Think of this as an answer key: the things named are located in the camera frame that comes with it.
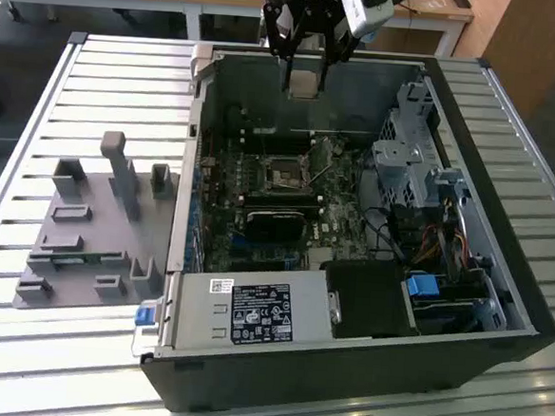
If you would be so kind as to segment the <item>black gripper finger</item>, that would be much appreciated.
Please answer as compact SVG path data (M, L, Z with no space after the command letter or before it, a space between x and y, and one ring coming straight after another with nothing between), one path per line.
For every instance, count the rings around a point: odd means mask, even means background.
M325 89L329 67L340 62L347 63L360 41L349 30L344 13L341 5L326 6L315 11L316 25L312 30L323 39L318 91Z
M288 10L293 20L289 32L286 36L283 36L278 29L278 19L285 9ZM282 91L286 91L290 87L294 55L303 37L305 11L304 6L295 0L264 0L264 26L268 36L270 52L286 62L284 78L281 82Z

